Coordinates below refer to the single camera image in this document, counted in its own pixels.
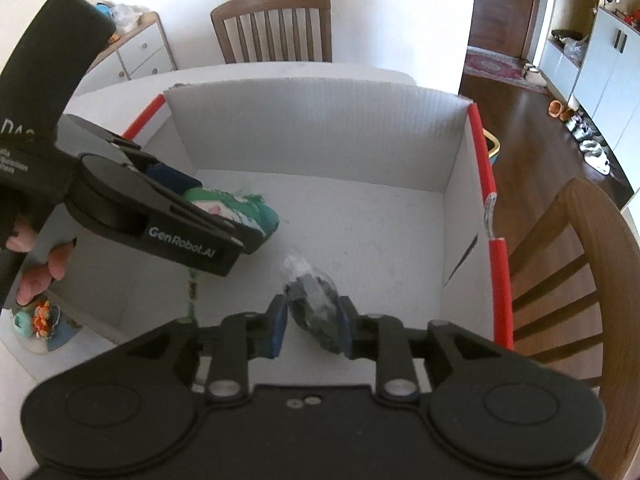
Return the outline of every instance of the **hand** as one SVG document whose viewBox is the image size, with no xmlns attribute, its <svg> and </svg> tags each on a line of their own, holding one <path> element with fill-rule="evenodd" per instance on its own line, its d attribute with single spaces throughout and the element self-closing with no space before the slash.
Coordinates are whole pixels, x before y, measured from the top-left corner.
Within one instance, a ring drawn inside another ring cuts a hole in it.
<svg viewBox="0 0 640 480">
<path fill-rule="evenodd" d="M 23 218 L 18 218 L 14 234 L 6 241 L 6 248 L 16 253 L 28 253 L 35 247 L 37 236 L 36 231 Z M 26 305 L 47 290 L 52 280 L 61 280 L 73 250 L 73 242 L 55 247 L 49 253 L 46 265 L 27 270 L 20 279 L 15 301 L 20 305 Z"/>
</svg>

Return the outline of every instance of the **wooden chair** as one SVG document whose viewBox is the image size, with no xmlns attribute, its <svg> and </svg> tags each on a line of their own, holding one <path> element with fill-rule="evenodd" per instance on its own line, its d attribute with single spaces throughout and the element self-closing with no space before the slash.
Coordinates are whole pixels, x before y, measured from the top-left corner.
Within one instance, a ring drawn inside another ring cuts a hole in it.
<svg viewBox="0 0 640 480">
<path fill-rule="evenodd" d="M 254 40 L 256 60 L 262 61 L 262 44 L 260 43 L 260 34 L 258 33 L 256 17 L 260 12 L 263 14 L 264 19 L 269 60 L 276 61 L 276 53 L 273 43 L 273 30 L 271 28 L 271 20 L 269 17 L 270 10 L 278 11 L 278 28 L 280 33 L 280 44 L 282 46 L 282 59 L 289 61 L 289 46 L 287 45 L 287 31 L 283 13 L 284 9 L 291 9 L 292 13 L 291 25 L 293 32 L 293 52 L 296 61 L 302 61 L 302 52 L 300 48 L 300 26 L 298 24 L 298 14 L 296 10 L 305 10 L 306 50 L 308 53 L 308 60 L 315 61 L 311 9 L 318 9 L 320 13 L 322 61 L 330 62 L 332 60 L 331 0 L 231 0 L 226 4 L 222 4 L 211 11 L 211 22 L 213 23 L 213 28 L 216 31 L 216 36 L 220 43 L 220 49 L 222 49 L 222 55 L 225 57 L 225 62 L 237 62 L 225 25 L 225 20 L 231 20 L 233 18 L 236 19 L 242 58 L 245 63 L 250 61 L 244 28 L 242 27 L 241 21 L 241 16 L 245 15 L 249 15 L 251 20 L 251 35 Z"/>
<path fill-rule="evenodd" d="M 604 433 L 590 461 L 603 479 L 623 479 L 640 444 L 640 249 L 615 204 L 599 187 L 572 178 L 509 258 L 512 278 L 571 226 L 584 250 L 513 301 L 517 312 L 541 299 L 588 265 L 596 290 L 514 331 L 516 341 L 600 304 L 602 333 L 568 342 L 530 357 L 544 364 L 574 356 L 600 343 L 602 374 L 587 378 L 599 386 L 607 410 Z"/>
</svg>

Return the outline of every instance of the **white cardboard box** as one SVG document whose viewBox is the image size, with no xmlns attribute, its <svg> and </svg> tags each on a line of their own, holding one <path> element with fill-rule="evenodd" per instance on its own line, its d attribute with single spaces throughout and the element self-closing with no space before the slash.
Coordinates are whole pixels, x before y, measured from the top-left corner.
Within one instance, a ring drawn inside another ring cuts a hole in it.
<svg viewBox="0 0 640 480">
<path fill-rule="evenodd" d="M 193 84 L 156 98 L 124 136 L 206 187 L 263 195 L 280 216 L 276 234 L 226 278 L 201 273 L 202 326 L 265 310 L 295 250 L 361 313 L 416 328 L 448 319 L 511 345 L 506 247 L 491 226 L 495 183 L 466 98 L 334 78 Z M 129 338 L 183 316 L 186 287 L 183 266 L 84 232 L 55 290 Z M 325 353 L 291 323 L 281 357 L 252 362 L 250 378 L 372 383 L 373 369 Z"/>
</svg>

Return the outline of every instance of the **drawer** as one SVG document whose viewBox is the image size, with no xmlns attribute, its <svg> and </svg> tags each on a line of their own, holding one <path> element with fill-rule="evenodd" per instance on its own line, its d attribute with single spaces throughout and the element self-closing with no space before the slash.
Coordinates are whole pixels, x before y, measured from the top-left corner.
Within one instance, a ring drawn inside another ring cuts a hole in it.
<svg viewBox="0 0 640 480">
<path fill-rule="evenodd" d="M 544 75 L 551 79 L 556 73 L 561 57 L 562 52 L 560 52 L 560 49 L 549 40 L 546 40 L 545 49 L 542 51 L 542 58 L 540 59 L 538 68 L 542 70 Z"/>
<path fill-rule="evenodd" d="M 82 95 L 93 92 L 105 86 L 115 85 L 127 81 L 127 73 L 120 63 L 118 53 L 109 54 L 101 63 L 98 63 L 83 78 L 74 95 Z"/>
<path fill-rule="evenodd" d="M 134 73 L 131 74 L 132 79 L 140 79 L 148 75 L 163 74 L 171 72 L 174 67 L 171 64 L 171 58 L 165 47 L 158 50 L 151 58 L 147 59 Z"/>
<path fill-rule="evenodd" d="M 127 41 L 118 52 L 124 67 L 131 74 L 162 47 L 162 34 L 158 24 L 154 23 Z"/>
<path fill-rule="evenodd" d="M 580 70 L 575 66 L 567 56 L 560 57 L 560 63 L 556 73 L 551 77 L 551 82 L 560 92 L 565 101 L 569 100 L 574 91 L 575 81 L 578 79 Z"/>
</svg>

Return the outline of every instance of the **white cabinet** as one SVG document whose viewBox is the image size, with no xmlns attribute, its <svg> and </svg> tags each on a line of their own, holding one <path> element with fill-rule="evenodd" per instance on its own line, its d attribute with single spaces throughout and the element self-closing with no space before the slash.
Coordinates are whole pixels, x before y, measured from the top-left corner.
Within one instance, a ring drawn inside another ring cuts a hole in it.
<svg viewBox="0 0 640 480">
<path fill-rule="evenodd" d="M 624 28 L 625 25 L 606 10 L 598 10 L 574 91 L 576 99 L 592 118 L 620 57 Z"/>
<path fill-rule="evenodd" d="M 132 74 L 162 47 L 164 47 L 162 35 L 158 24 L 154 23 L 123 44 L 118 51 L 124 68 Z"/>
<path fill-rule="evenodd" d="M 602 93 L 593 122 L 610 146 L 615 146 L 640 103 L 640 36 L 622 33 L 620 56 Z"/>
<path fill-rule="evenodd" d="M 569 97 L 571 97 L 571 94 L 574 92 L 575 80 L 578 79 L 578 72 L 580 72 L 580 69 L 563 54 L 560 57 L 560 63 L 558 63 L 558 68 L 552 78 L 552 82 L 565 101 L 568 101 Z"/>
<path fill-rule="evenodd" d="M 575 80 L 580 69 L 564 55 L 561 48 L 547 40 L 540 60 L 540 70 L 546 79 L 560 92 L 565 101 L 574 91 Z"/>
<path fill-rule="evenodd" d="M 86 94 L 105 86 L 115 85 L 128 80 L 129 77 L 120 63 L 118 53 L 109 54 L 103 62 L 97 64 L 82 78 L 76 89 L 76 95 Z"/>
<path fill-rule="evenodd" d="M 640 194 L 636 194 L 626 206 L 634 219 L 636 228 L 640 228 Z"/>
<path fill-rule="evenodd" d="M 549 79 L 553 77 L 558 69 L 562 52 L 551 41 L 547 40 L 545 43 L 545 49 L 542 51 L 542 58 L 540 58 L 539 69 Z"/>
<path fill-rule="evenodd" d="M 636 107 L 613 153 L 634 191 L 640 189 L 640 105 Z M 640 216 L 635 222 L 640 227 Z"/>
<path fill-rule="evenodd" d="M 155 12 L 143 13 L 141 25 L 125 34 L 100 56 L 106 57 L 82 78 L 74 95 L 175 70 L 169 46 L 164 41 L 160 18 Z"/>
</svg>

